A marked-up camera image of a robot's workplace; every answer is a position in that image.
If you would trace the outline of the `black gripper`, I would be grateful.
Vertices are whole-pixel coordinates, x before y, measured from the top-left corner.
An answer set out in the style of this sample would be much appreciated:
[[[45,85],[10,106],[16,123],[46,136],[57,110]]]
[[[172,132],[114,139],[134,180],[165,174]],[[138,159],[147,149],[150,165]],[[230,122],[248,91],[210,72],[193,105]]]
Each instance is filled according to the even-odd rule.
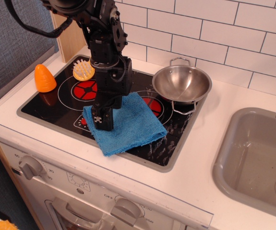
[[[97,92],[91,108],[96,129],[113,129],[113,108],[120,108],[122,96],[129,94],[132,87],[132,61],[121,57],[115,66],[95,67]]]

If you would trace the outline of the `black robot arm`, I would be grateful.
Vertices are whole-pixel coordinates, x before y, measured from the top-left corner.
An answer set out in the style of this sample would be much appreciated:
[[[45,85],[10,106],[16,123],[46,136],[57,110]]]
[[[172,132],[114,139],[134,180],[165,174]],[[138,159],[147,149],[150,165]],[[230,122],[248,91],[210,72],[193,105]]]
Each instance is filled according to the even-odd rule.
[[[113,109],[121,107],[123,96],[132,87],[132,61],[122,55],[127,34],[113,0],[45,0],[43,5],[54,14],[71,18],[82,28],[91,51],[97,93],[91,108],[96,129],[111,131]]]

